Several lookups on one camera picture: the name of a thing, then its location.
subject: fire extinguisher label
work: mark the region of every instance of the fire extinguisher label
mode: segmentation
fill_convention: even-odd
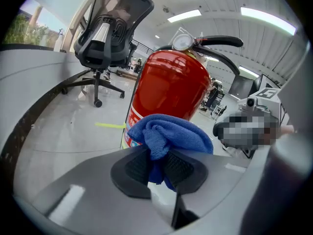
[[[128,136],[128,131],[130,128],[133,127],[134,124],[136,124],[139,120],[141,120],[143,118],[142,115],[140,115],[135,108],[133,107],[133,105],[131,106],[131,109],[129,111],[128,117],[127,117],[127,121],[126,121],[126,128],[125,128],[125,132],[124,132],[124,138],[125,138],[125,143],[128,147],[134,147],[137,145],[141,145],[141,143],[137,143],[134,140],[132,140],[130,138],[130,136]]]

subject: chair base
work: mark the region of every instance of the chair base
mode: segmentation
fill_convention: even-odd
[[[74,82],[71,84],[67,84],[63,89],[62,89],[62,94],[67,94],[68,93],[68,88],[69,87],[75,87],[75,86],[84,86],[84,85],[94,85],[94,101],[93,104],[95,105],[95,107],[99,108],[102,106],[102,102],[100,99],[98,99],[98,88],[99,85],[106,87],[108,89],[117,91],[117,92],[121,92],[120,98],[124,98],[125,97],[125,92],[123,90],[121,90],[120,88],[115,87],[114,85],[112,85],[110,82],[100,79],[100,72],[96,72],[96,77],[94,78],[83,78],[82,81],[78,81],[78,82]]]

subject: railing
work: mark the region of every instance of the railing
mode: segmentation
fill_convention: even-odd
[[[132,40],[132,43],[137,46],[137,49],[139,49],[140,51],[143,51],[144,53],[147,53],[148,55],[151,55],[153,53],[152,49],[136,41],[135,39]]]

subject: white floor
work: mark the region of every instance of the white floor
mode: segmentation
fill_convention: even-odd
[[[75,87],[67,95],[57,95],[42,112],[17,162],[16,194],[32,202],[40,190],[77,164],[120,149],[123,129],[99,127],[95,123],[124,123],[135,81],[111,74],[111,83],[125,91],[124,99],[120,93],[101,87],[99,99],[103,105],[96,108],[93,86]],[[208,117],[209,113],[203,114],[197,110],[191,121],[209,135],[215,155],[229,156],[212,135],[215,121]]]

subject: tree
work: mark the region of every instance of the tree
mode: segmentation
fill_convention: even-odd
[[[2,44],[32,44],[38,45],[45,34],[46,26],[36,24],[33,29],[28,30],[29,22],[24,15],[18,14],[12,21]]]

